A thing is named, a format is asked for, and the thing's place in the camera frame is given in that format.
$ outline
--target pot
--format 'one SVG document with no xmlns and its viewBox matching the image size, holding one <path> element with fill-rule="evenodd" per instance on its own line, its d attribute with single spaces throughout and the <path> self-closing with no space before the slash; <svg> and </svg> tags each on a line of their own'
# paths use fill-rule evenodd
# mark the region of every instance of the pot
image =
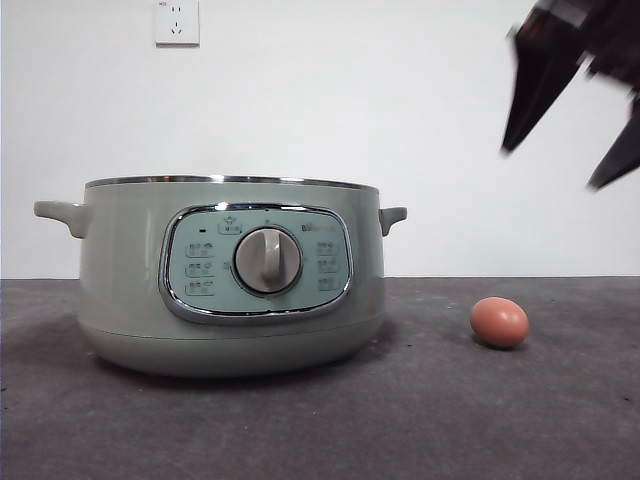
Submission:
<svg viewBox="0 0 640 480">
<path fill-rule="evenodd" d="M 83 239 L 78 323 L 135 370 L 230 377 L 361 347 L 384 316 L 382 237 L 407 216 L 373 187 L 265 177 L 96 180 L 34 212 Z"/>
</svg>

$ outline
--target brown egg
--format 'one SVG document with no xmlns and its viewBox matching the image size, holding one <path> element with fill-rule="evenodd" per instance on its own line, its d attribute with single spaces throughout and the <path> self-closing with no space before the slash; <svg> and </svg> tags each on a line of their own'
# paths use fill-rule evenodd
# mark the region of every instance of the brown egg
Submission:
<svg viewBox="0 0 640 480">
<path fill-rule="evenodd" d="M 529 320 L 517 303 L 506 298 L 489 297 L 471 309 L 471 328 L 489 345 L 515 347 L 529 333 Z"/>
</svg>

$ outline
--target electrical outlet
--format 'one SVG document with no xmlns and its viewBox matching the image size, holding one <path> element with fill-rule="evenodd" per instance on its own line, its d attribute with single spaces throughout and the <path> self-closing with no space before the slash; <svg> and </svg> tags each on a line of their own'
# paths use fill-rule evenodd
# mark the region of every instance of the electrical outlet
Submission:
<svg viewBox="0 0 640 480">
<path fill-rule="evenodd" d="M 198 0 L 156 0 L 156 45 L 199 45 L 198 3 Z"/>
</svg>

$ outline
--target chrome trim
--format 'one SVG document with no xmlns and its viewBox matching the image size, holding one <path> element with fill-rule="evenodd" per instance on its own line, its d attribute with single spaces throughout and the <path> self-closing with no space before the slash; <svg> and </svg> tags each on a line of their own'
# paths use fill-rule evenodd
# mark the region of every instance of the chrome trim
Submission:
<svg viewBox="0 0 640 480">
<path fill-rule="evenodd" d="M 85 188 L 99 187 L 101 185 L 120 185 L 124 183 L 273 183 L 280 185 L 313 185 L 318 187 L 352 188 L 378 193 L 378 189 L 369 185 L 357 183 L 334 182 L 331 180 L 313 180 L 308 178 L 293 177 L 251 177 L 228 175 L 157 175 L 150 177 L 114 177 L 93 180 L 85 184 Z"/>
<path fill-rule="evenodd" d="M 205 211 L 229 211 L 229 210 L 294 210 L 294 211 L 309 211 L 318 212 L 330 215 L 338 220 L 338 223 L 342 227 L 342 231 L 345 237 L 345 244 L 347 249 L 347 262 L 349 265 L 349 274 L 347 277 L 347 283 L 342 289 L 342 292 L 338 294 L 333 300 L 327 303 L 316 305 L 313 307 L 301 308 L 297 310 L 286 310 L 278 312 L 222 312 L 215 310 L 207 310 L 203 308 L 193 307 L 183 302 L 178 298 L 175 291 L 171 287 L 169 281 L 169 260 L 171 253 L 171 246 L 175 231 L 180 221 L 185 217 Z M 306 205 L 283 205 L 274 203 L 227 203 L 220 202 L 213 205 L 198 205 L 187 207 L 179 211 L 173 216 L 167 229 L 165 230 L 164 239 L 162 241 L 162 251 L 160 253 L 160 267 L 158 270 L 158 288 L 160 290 L 160 296 L 164 301 L 167 308 L 176 314 L 177 316 L 184 318 L 185 320 L 206 324 L 206 325 L 229 325 L 229 326 L 256 326 L 256 325 L 271 325 L 282 324 L 294 320 L 300 320 L 303 318 L 309 318 L 311 316 L 323 315 L 337 308 L 348 296 L 353 287 L 353 255 L 351 251 L 351 240 L 349 238 L 349 230 L 347 224 L 343 218 L 334 212 L 321 207 L 310 207 Z"/>
</svg>

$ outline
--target gray carpet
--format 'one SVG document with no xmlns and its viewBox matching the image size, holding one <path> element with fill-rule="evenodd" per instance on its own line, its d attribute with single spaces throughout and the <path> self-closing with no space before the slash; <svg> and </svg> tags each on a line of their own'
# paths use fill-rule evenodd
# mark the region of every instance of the gray carpet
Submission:
<svg viewBox="0 0 640 480">
<path fill-rule="evenodd" d="M 640 278 L 387 281 L 355 356 L 225 381 L 112 366 L 76 281 L 2 282 L 3 478 L 640 479 Z M 521 347 L 471 336 L 490 295 Z"/>
</svg>

